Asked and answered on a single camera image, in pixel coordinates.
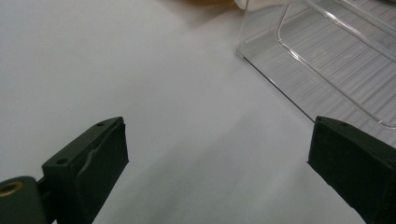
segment transparent container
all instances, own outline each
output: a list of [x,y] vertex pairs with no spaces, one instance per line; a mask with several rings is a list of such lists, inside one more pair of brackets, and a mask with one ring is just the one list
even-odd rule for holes
[[249,0],[237,51],[310,119],[396,147],[396,5]]

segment clear plastic tray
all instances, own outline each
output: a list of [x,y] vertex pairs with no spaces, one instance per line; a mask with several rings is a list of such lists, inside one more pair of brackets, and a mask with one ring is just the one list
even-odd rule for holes
[[237,51],[312,120],[396,147],[396,5],[249,0]]

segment white table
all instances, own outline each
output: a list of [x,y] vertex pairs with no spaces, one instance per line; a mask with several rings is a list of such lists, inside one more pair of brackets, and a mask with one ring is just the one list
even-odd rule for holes
[[313,123],[235,53],[243,11],[210,2],[3,0],[0,180],[123,116],[95,223],[363,223],[306,164]]

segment screw hole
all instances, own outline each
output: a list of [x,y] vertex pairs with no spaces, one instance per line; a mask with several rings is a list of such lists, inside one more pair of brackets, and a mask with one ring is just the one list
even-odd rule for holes
[[68,162],[68,159],[60,159],[60,160],[56,161],[56,164],[62,165],[62,164],[65,164],[67,162]]
[[11,182],[4,186],[0,186],[0,198],[6,197],[20,190],[23,187],[21,181]]

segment black plastic part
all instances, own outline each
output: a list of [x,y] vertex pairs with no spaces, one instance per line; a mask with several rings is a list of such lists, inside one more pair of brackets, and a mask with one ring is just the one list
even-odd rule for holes
[[122,118],[93,125],[43,164],[59,224],[92,223],[128,163]]
[[367,223],[396,223],[395,148],[317,117],[308,163]]
[[0,223],[48,223],[34,178],[21,176],[0,183]]

